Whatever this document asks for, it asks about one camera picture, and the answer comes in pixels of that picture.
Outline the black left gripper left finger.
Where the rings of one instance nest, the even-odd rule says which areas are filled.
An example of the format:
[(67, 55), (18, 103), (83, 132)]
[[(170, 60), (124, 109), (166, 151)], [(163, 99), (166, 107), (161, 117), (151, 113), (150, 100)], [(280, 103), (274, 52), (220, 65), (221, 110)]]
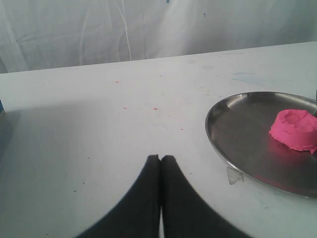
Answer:
[(124, 197), (80, 238), (158, 238), (160, 160), (149, 155)]

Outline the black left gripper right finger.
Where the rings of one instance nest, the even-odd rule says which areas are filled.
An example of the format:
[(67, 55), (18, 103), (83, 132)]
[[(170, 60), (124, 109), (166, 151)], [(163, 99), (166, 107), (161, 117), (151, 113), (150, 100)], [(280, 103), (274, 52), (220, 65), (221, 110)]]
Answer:
[(248, 238), (196, 193), (176, 159), (160, 162), (161, 208), (166, 238)]

